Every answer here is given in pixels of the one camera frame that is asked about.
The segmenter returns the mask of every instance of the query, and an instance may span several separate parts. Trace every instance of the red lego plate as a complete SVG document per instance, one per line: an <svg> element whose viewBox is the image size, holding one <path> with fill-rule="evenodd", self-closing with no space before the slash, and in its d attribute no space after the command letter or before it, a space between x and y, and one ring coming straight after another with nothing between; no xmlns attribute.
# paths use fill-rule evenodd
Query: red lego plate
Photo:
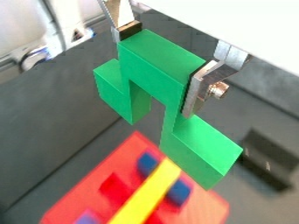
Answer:
<svg viewBox="0 0 299 224"><path fill-rule="evenodd" d="M136 161L145 152L158 161L164 159L154 144L134 132L53 205L41 224L106 223L144 181ZM181 179L192 188L185 203L178 208L164 199L145 223L224 223L228 202L213 191L202 190L185 173Z"/></svg>

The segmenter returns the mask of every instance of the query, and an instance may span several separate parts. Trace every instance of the green block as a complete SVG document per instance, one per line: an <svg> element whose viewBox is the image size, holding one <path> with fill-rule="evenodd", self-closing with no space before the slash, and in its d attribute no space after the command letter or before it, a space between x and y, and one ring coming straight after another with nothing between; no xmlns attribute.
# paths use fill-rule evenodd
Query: green block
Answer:
<svg viewBox="0 0 299 224"><path fill-rule="evenodd" d="M196 115L180 108L190 73L204 60L148 30L117 43L118 61L94 69L98 95L130 123L164 106L160 149L204 189L226 174L241 149Z"/></svg>

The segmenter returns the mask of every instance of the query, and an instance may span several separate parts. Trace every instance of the black object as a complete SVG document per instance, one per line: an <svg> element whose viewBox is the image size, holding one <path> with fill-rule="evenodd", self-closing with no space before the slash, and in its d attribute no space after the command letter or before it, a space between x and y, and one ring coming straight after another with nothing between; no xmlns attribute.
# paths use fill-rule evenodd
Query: black object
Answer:
<svg viewBox="0 0 299 224"><path fill-rule="evenodd" d="M71 34L71 40L70 40L70 42L73 42L73 41L81 39L82 36L83 36L83 35L82 35L82 34L79 33L79 31L75 29L75 30L73 31L73 34Z"/></svg>
<svg viewBox="0 0 299 224"><path fill-rule="evenodd" d="M297 166L297 157L254 130L248 132L240 145L244 151L238 163L277 191L292 187L289 175Z"/></svg>
<svg viewBox="0 0 299 224"><path fill-rule="evenodd" d="M142 30L142 24L138 21L133 21L129 24L122 25L116 29L118 32L118 40L124 40L137 34Z"/></svg>
<svg viewBox="0 0 299 224"><path fill-rule="evenodd" d="M26 53L25 53L25 55L21 57L21 59L19 59L19 61L18 61L18 70L19 70L19 73L22 73L22 72L25 72L25 70L23 70L23 62L25 62L25 60L27 59L27 58L30 58L34 54L38 54L38 53L43 53L43 52L46 52L46 49L45 48L41 48L41 49L34 49L34 50L30 50L30 51L27 51ZM46 60L46 56L43 56L43 58L42 59L38 59L34 63L33 63L33 65L31 65L31 67L34 67L37 64L39 64L39 63L42 63L43 61Z"/></svg>

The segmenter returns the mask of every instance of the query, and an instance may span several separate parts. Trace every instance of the gray table surface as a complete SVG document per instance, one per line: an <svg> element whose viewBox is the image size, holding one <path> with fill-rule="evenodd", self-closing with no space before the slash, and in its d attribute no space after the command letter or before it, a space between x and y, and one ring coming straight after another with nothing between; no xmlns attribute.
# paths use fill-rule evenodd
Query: gray table surface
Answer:
<svg viewBox="0 0 299 224"><path fill-rule="evenodd" d="M221 102L206 103L200 117L233 141L237 142L253 127L297 155L297 121L237 88ZM46 209L134 130L158 144L162 119L164 106L156 101L150 113L134 126L120 119L7 210L2 223L37 223ZM276 193L236 164L214 187L229 203L226 223L297 223L297 172L292 181L293 190Z"/></svg>
<svg viewBox="0 0 299 224"><path fill-rule="evenodd" d="M0 85L0 213L118 118L91 74L114 55L106 32Z"/></svg>

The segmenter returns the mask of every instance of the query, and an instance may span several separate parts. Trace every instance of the green shape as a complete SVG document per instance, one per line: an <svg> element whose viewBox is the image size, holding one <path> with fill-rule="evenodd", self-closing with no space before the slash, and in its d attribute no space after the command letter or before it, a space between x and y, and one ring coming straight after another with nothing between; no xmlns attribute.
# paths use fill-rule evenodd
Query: green shape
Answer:
<svg viewBox="0 0 299 224"><path fill-rule="evenodd" d="M150 110L150 97L164 106L160 149L204 189L233 165L240 147L196 115L180 108L190 73L204 60L148 30L117 43L118 61L94 69L98 95L130 123Z"/></svg>

